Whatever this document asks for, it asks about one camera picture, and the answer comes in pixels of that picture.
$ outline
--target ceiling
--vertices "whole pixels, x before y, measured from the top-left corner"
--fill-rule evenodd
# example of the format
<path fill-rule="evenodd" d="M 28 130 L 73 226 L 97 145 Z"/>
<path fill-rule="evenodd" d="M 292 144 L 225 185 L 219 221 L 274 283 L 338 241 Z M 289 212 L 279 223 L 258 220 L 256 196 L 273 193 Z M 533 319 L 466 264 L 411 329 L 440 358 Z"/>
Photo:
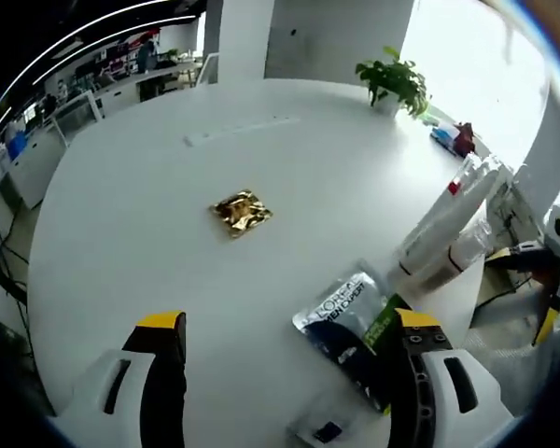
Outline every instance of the ceiling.
<path fill-rule="evenodd" d="M 0 2 L 0 97 L 31 61 L 62 37 L 108 13 L 146 1 L 148 0 L 33 0 L 16 4 Z M 141 23 L 184 15 L 199 17 L 205 7 L 206 0 L 155 3 L 99 21 L 78 36 L 87 45 Z M 12 112 L 15 112 L 24 105 L 34 91 L 33 81 L 58 62 L 52 56 L 70 45 L 74 39 L 74 36 L 66 39 L 15 83 L 0 104 L 0 117 L 9 107 L 12 106 Z"/>

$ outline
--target white plant pot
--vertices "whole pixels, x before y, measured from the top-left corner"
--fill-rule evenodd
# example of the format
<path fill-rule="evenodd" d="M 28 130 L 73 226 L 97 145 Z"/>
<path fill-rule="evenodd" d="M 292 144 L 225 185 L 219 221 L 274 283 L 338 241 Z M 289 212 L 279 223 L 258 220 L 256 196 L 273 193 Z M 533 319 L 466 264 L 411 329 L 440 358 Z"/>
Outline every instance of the white plant pot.
<path fill-rule="evenodd" d="M 375 102 L 373 109 L 383 116 L 392 119 L 400 109 L 399 96 L 389 91 L 387 96 Z"/>

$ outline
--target gold foil packet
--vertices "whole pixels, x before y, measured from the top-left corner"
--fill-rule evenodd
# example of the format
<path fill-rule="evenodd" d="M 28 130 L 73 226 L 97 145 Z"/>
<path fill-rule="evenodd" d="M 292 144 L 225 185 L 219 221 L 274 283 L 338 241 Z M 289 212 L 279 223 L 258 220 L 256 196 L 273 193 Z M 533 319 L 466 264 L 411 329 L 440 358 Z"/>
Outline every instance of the gold foil packet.
<path fill-rule="evenodd" d="M 244 189 L 210 207 L 224 222 L 232 238 L 238 238 L 273 215 L 250 189 Z"/>

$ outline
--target white round table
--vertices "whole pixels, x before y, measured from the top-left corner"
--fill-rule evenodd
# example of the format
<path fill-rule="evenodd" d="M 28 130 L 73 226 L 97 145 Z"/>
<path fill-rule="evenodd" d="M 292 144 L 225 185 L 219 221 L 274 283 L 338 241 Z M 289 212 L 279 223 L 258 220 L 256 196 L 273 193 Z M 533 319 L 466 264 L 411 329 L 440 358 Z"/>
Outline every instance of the white round table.
<path fill-rule="evenodd" d="M 61 410 L 144 315 L 182 309 L 187 446 L 285 446 L 303 406 L 347 384 L 291 317 L 357 259 L 377 266 L 459 165 L 420 123 L 378 116 L 365 89 L 315 81 L 182 91 L 93 125 L 52 179 L 31 253 L 31 335 L 49 399 Z M 231 240 L 208 207 L 241 189 L 273 217 Z M 482 271 L 416 304 L 453 344 Z M 388 432 L 384 418 L 361 437 L 379 446 Z"/>

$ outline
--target black product package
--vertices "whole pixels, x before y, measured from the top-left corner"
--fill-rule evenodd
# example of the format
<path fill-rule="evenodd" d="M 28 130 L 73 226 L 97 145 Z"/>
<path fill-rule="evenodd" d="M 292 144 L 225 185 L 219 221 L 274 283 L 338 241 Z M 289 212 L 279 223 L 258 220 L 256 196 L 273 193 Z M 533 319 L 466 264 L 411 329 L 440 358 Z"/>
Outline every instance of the black product package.
<path fill-rule="evenodd" d="M 398 325 L 395 308 L 409 309 L 397 294 L 382 290 L 371 269 L 359 262 L 297 313 L 292 323 L 338 364 L 378 411 L 390 402 L 390 358 Z"/>

